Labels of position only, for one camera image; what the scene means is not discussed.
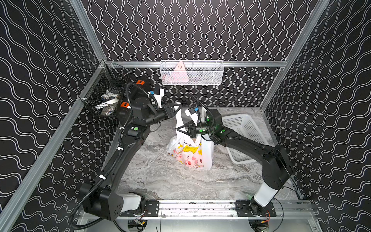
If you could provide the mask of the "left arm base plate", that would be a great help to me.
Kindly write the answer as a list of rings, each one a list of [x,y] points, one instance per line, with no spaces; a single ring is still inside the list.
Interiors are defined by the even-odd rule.
[[[120,217],[157,217],[159,215],[160,202],[157,200],[142,201],[138,209],[120,213]]]

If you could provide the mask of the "white printed plastic bag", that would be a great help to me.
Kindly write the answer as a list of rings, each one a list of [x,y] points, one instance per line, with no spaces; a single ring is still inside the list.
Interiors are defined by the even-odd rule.
[[[176,127],[184,128],[182,111],[176,114]],[[195,138],[173,137],[166,147],[166,152],[178,162],[198,170],[210,170],[214,157],[214,143],[209,136],[198,134]]]

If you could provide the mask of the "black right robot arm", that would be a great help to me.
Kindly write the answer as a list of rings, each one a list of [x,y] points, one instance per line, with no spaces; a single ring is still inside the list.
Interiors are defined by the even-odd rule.
[[[200,123],[190,121],[176,130],[191,138],[208,135],[214,144],[235,149],[262,165],[263,183],[249,204],[254,215],[260,215],[258,211],[271,203],[293,174],[292,165],[283,146],[272,147],[238,134],[223,124],[222,116],[216,109],[207,110],[204,121]]]

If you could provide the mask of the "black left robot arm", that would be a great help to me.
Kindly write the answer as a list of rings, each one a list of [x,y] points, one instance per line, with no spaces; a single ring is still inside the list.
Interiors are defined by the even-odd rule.
[[[126,84],[124,93],[126,97],[123,100],[129,104],[130,109],[127,116],[120,116],[125,123],[120,128],[118,147],[100,174],[92,182],[81,186],[81,199],[69,216],[69,224],[74,228],[83,228],[74,223],[79,208],[98,216],[97,220],[86,224],[87,227],[104,219],[114,221],[127,211],[138,216],[145,212],[144,196],[136,193],[121,196],[117,188],[132,158],[151,133],[150,127],[176,116],[181,105],[167,103],[160,106],[151,92],[134,83]]]

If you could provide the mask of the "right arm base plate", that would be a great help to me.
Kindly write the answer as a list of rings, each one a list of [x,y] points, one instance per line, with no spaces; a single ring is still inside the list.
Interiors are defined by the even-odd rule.
[[[235,211],[238,217],[276,217],[277,213],[273,203],[268,203],[265,207],[250,200],[237,200],[235,202]]]

